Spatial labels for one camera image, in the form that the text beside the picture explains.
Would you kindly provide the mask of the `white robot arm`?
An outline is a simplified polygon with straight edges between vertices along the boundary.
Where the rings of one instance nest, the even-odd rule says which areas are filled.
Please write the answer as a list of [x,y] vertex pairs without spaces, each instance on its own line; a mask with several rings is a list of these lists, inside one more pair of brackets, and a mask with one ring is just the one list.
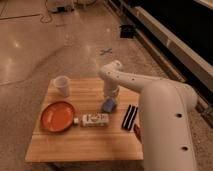
[[104,94],[116,97],[120,87],[139,94],[139,123],[145,171],[198,171],[188,113],[198,102],[188,84],[123,70],[115,60],[98,71]]

